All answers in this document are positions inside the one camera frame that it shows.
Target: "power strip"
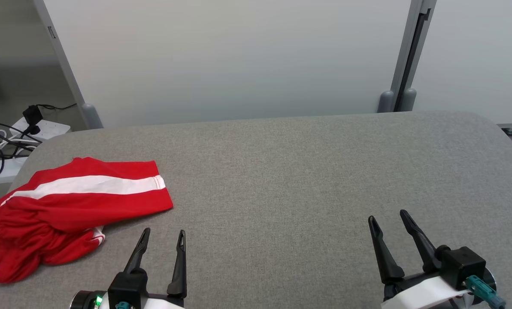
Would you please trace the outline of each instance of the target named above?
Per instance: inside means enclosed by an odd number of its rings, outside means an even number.
[[[35,139],[39,139],[41,141],[47,141],[47,140],[51,139],[52,137],[56,137],[58,135],[62,135],[62,134],[71,132],[70,125],[60,124],[60,123],[56,123],[56,122],[52,122],[52,121],[45,121],[44,119],[41,120],[36,125],[38,125],[38,127],[40,128],[40,132],[38,132],[38,134],[29,134],[29,135],[31,135]],[[21,117],[21,119],[18,120],[12,127],[15,127],[16,129],[24,131],[29,127],[29,124],[25,120],[25,117]],[[12,135],[16,135],[21,132],[14,130],[14,129],[10,129],[10,133],[12,133]]]
[[[68,132],[71,132],[71,126],[55,123],[52,121],[45,121],[41,120],[39,123],[37,123],[38,127],[40,128],[40,132],[38,134],[30,134],[35,139],[39,139],[40,141],[47,141],[51,139],[52,137],[56,137],[58,135],[62,135]],[[26,130],[29,125],[25,121],[25,118],[22,117],[20,120],[18,120],[12,127],[15,127],[18,130],[24,131]],[[11,135],[21,134],[20,131],[10,129]],[[7,159],[4,160],[4,169],[2,170],[2,173],[0,174],[0,184],[6,184],[8,182],[12,182],[15,179],[15,176],[17,176],[17,173],[25,163],[25,160],[27,158],[15,158],[15,159]]]
[[[0,184],[7,184],[8,182],[12,182],[25,163],[25,160],[27,160],[26,157],[4,160],[4,169],[0,174]]]

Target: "gray table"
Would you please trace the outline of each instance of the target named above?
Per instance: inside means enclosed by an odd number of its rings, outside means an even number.
[[[187,231],[188,308],[379,308],[367,218],[407,274],[421,271],[399,210],[436,245],[487,260],[512,308],[512,143],[468,113],[396,113],[121,127],[40,146],[12,188],[73,157],[155,160],[175,207],[106,227],[92,254],[0,285],[0,308],[66,308],[106,289],[144,227],[150,293],[172,277]]]

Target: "white partition panel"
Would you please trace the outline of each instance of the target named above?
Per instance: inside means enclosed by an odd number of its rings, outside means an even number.
[[[38,8],[84,101],[117,127],[374,113],[410,3],[43,0]]]
[[[477,112],[512,126],[512,0],[439,0],[412,88],[414,111]]]

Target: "plug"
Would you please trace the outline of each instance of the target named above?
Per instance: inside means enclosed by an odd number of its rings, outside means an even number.
[[[29,105],[29,107],[23,111],[23,117],[25,117],[25,121],[29,124],[29,127],[25,130],[25,133],[40,133],[40,128],[36,124],[42,120],[42,113],[40,113],[38,106]]]

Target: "red cloth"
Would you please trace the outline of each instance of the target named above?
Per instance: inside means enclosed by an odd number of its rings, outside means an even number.
[[[0,283],[95,250],[103,225],[172,208],[151,162],[75,158],[0,198]]]

